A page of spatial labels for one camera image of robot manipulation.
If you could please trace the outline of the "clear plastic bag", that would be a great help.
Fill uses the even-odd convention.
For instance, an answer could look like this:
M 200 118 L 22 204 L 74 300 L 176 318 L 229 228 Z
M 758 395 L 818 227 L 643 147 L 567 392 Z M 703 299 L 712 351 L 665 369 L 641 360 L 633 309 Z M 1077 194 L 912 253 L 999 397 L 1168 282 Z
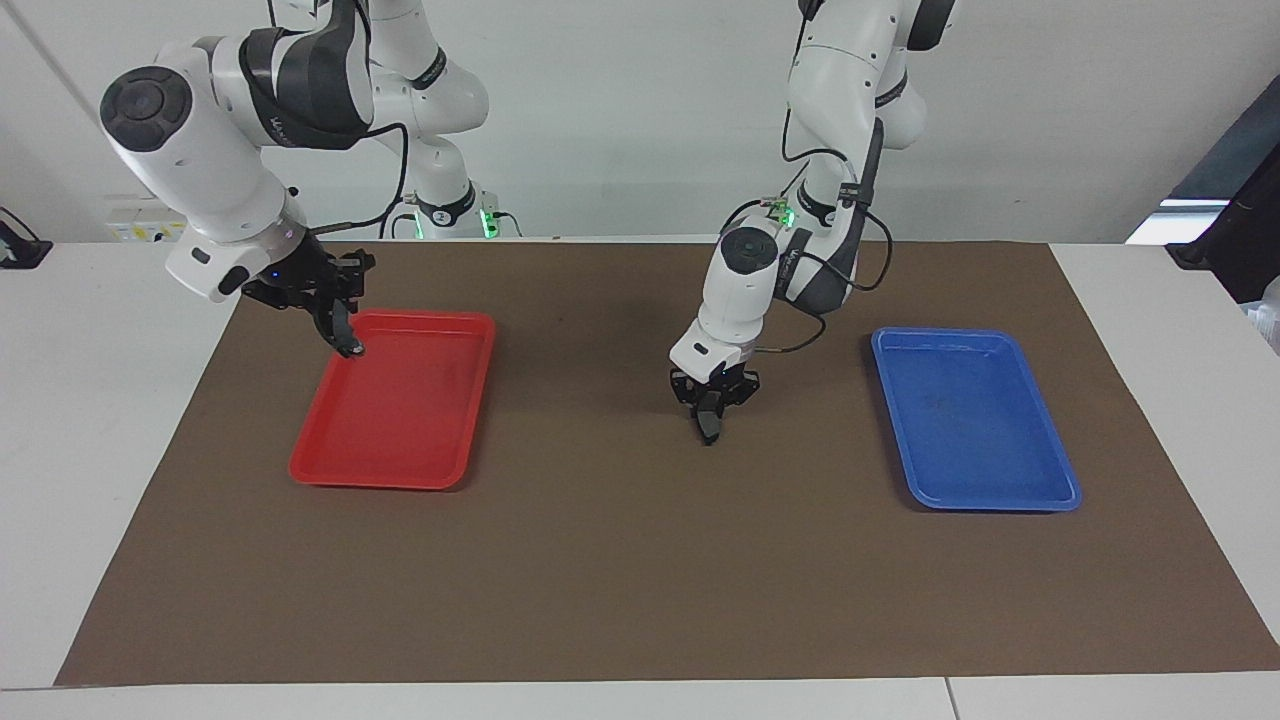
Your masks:
M 1280 357 L 1280 275 L 1263 290 L 1260 300 L 1242 304 L 1242 311 Z

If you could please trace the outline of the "brown table mat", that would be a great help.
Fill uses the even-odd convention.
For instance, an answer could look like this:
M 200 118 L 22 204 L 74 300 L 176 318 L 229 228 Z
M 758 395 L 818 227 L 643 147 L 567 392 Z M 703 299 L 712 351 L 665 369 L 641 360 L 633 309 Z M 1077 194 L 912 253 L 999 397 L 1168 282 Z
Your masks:
M 242 302 L 59 685 L 1280 669 L 1044 245 L 900 245 L 818 345 L 756 363 L 710 447 L 667 380 L 705 245 L 375 254 L 366 309 L 498 324 L 460 489 L 292 480 L 332 354 L 305 314 Z M 1015 338 L 1082 506 L 915 502 L 870 351 L 886 325 Z

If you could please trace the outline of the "small black clamp device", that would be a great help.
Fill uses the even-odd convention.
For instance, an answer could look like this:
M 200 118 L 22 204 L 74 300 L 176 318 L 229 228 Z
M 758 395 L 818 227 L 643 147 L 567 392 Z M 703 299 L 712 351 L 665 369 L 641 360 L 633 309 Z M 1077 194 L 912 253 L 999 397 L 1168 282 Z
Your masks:
M 0 206 L 0 269 L 35 269 L 54 242 L 42 240 L 23 219 Z

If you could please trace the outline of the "black bulky background object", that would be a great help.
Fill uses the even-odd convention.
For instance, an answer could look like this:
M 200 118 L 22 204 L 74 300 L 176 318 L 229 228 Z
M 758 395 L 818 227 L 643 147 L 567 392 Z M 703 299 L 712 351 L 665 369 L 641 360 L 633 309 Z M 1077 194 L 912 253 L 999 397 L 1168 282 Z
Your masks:
M 1280 277 L 1280 74 L 1172 191 L 1228 204 L 1188 243 L 1165 246 L 1175 265 L 1210 272 L 1238 304 Z

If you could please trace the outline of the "red plastic tray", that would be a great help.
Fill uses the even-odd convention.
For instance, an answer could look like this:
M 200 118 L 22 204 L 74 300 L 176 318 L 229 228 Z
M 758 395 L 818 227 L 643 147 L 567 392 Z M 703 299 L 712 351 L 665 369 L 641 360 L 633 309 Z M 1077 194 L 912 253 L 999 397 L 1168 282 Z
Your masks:
M 443 491 L 467 470 L 497 341 L 481 313 L 369 309 L 361 357 L 333 357 L 289 474 L 323 487 Z

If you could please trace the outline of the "blue plastic tray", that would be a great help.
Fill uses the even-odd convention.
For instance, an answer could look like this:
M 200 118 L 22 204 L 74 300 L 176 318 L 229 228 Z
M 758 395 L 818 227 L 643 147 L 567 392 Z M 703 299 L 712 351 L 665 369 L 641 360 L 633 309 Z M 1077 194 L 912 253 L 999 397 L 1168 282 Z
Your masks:
M 992 329 L 870 337 L 911 496 L 928 509 L 1070 512 L 1082 488 L 1021 346 Z

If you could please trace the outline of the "white yellow power strip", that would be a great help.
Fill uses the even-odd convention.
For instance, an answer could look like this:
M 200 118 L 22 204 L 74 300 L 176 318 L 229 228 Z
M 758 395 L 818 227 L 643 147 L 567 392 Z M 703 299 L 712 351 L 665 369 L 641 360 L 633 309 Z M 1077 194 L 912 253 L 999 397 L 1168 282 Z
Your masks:
M 123 208 L 111 210 L 105 227 L 120 242 L 177 242 L 188 227 L 187 218 L 168 208 Z

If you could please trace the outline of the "long curved brake pad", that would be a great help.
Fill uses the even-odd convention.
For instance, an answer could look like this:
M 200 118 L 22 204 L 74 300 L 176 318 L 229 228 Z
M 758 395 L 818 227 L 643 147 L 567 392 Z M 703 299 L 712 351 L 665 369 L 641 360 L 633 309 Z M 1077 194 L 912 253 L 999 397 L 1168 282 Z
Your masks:
M 342 357 L 358 357 L 365 352 L 364 343 L 358 340 L 351 324 L 353 313 L 349 305 L 335 299 L 332 304 L 332 347 Z

